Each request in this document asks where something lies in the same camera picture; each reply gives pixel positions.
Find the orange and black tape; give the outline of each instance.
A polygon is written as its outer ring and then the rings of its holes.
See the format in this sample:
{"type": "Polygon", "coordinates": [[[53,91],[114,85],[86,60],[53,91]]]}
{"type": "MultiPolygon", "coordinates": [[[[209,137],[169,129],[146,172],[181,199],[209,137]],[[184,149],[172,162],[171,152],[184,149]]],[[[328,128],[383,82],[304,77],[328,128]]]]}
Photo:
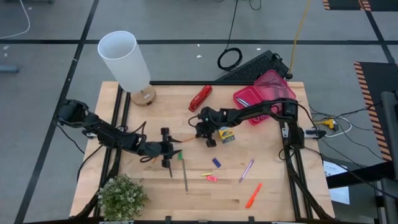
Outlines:
{"type": "MultiPolygon", "coordinates": [[[[373,100],[371,93],[368,88],[368,84],[366,83],[365,76],[363,75],[362,66],[359,62],[354,62],[354,69],[356,76],[358,78],[359,86],[361,87],[363,100],[365,101],[366,106],[373,105],[373,100]]],[[[390,150],[387,145],[386,138],[384,137],[383,131],[381,130],[381,125],[379,118],[377,116],[377,112],[374,106],[368,109],[369,117],[371,120],[372,127],[374,128],[374,134],[376,135],[377,145],[379,145],[379,149],[381,152],[381,157],[385,161],[391,161],[390,150]]]]}
{"type": "Polygon", "coordinates": [[[326,10],[330,10],[329,0],[322,0],[322,3],[326,10]]]}
{"type": "Polygon", "coordinates": [[[358,2],[359,2],[359,6],[361,7],[361,10],[365,10],[365,11],[369,11],[369,12],[372,11],[371,5],[368,0],[358,0],[358,2]]]}

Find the lamp shade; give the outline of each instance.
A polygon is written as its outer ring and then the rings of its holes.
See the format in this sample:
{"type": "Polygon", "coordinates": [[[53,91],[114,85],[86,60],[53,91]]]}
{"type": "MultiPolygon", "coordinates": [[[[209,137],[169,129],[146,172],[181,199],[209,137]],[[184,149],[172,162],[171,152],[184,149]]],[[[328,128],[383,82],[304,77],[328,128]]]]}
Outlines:
{"type": "Polygon", "coordinates": [[[131,33],[116,31],[104,36],[98,44],[98,53],[123,90],[136,93],[149,86],[147,65],[131,33]]]}

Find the red object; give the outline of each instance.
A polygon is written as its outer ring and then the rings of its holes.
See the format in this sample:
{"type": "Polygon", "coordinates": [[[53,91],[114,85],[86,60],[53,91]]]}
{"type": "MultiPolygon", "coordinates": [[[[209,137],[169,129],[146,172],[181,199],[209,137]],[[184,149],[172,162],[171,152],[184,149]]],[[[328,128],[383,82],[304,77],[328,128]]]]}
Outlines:
{"type": "Polygon", "coordinates": [[[217,182],[217,177],[213,177],[213,176],[209,175],[206,177],[206,180],[210,180],[212,182],[217,182]]]}
{"type": "Polygon", "coordinates": [[[200,92],[193,98],[191,103],[189,104],[189,110],[194,112],[198,107],[204,102],[204,100],[207,98],[207,96],[210,95],[212,91],[211,85],[205,85],[203,89],[200,90],[200,92]]]}
{"type": "MultiPolygon", "coordinates": [[[[274,100],[277,98],[291,98],[296,99],[296,95],[290,89],[287,82],[279,76],[274,70],[269,70],[258,78],[253,86],[247,86],[242,90],[237,91],[233,95],[233,100],[239,109],[244,106],[236,100],[236,97],[246,101],[250,105],[258,104],[264,100],[274,100]]],[[[280,110],[280,104],[272,108],[274,113],[280,110]]],[[[256,121],[250,119],[249,122],[252,125],[257,125],[263,120],[267,119],[268,116],[259,116],[256,121]]]]}
{"type": "Polygon", "coordinates": [[[250,206],[253,204],[254,198],[256,198],[257,193],[260,191],[260,188],[262,186],[262,183],[260,183],[256,190],[254,191],[253,195],[251,196],[250,200],[248,201],[248,203],[246,204],[246,208],[250,208],[250,206]]]}

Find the gray floor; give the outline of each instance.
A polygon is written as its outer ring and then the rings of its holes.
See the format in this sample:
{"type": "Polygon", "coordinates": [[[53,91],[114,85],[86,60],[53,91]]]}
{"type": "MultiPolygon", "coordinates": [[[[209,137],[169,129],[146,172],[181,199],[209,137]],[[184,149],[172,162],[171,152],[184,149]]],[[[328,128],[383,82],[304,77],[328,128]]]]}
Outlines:
{"type": "MultiPolygon", "coordinates": [[[[92,2],[56,0],[48,5],[28,1],[25,6],[32,7],[28,10],[32,27],[15,39],[78,40],[92,2]]],[[[240,1],[232,39],[292,40],[304,6],[305,0],[267,0],[260,11],[252,11],[247,1],[240,1]]],[[[88,39],[100,39],[114,30],[128,30],[140,40],[226,39],[233,7],[232,0],[100,0],[88,39]]],[[[373,14],[384,38],[398,40],[394,24],[398,12],[373,14]]],[[[17,1],[0,1],[0,36],[20,32],[26,25],[17,1]]],[[[326,11],[321,1],[312,2],[300,39],[377,40],[363,11],[326,11]]],[[[290,64],[291,45],[231,47],[243,51],[244,62],[271,50],[290,64]]],[[[215,80],[224,74],[216,66],[224,48],[225,45],[218,44],[141,46],[153,80],[215,80]]],[[[389,49],[398,60],[398,46],[391,45],[389,49]]],[[[75,50],[74,44],[0,44],[0,63],[23,65],[17,75],[0,75],[1,223],[15,220],[75,50]]],[[[308,100],[317,110],[331,114],[356,110],[364,107],[364,101],[353,68],[355,61],[387,62],[381,47],[376,45],[298,45],[293,81],[304,82],[308,100]]],[[[96,45],[86,44],[67,97],[84,101],[94,109],[101,82],[106,80],[114,78],[98,56],[96,45]]],[[[363,128],[371,127],[366,112],[352,115],[349,120],[363,128]]],[[[85,147],[86,139],[80,130],[66,131],[85,147]]],[[[348,135],[380,155],[372,132],[354,129],[348,135]]],[[[358,163],[372,165],[381,161],[344,136],[326,141],[358,163]]],[[[320,148],[325,155],[346,161],[322,142],[320,148]]],[[[82,158],[56,130],[25,222],[68,217],[82,158]]],[[[366,219],[354,208],[355,212],[339,205],[335,209],[344,220],[366,219]]]]}

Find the purple marker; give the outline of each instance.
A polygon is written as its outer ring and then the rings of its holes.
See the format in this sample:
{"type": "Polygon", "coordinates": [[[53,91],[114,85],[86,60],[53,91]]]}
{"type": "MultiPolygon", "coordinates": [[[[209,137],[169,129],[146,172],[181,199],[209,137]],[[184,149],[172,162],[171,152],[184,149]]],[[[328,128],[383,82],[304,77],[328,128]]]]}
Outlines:
{"type": "Polygon", "coordinates": [[[242,182],[242,180],[244,179],[244,176],[247,174],[247,172],[249,171],[250,167],[253,165],[254,159],[250,160],[249,165],[246,167],[246,170],[244,171],[244,173],[242,174],[241,179],[239,180],[239,183],[242,182]]]}

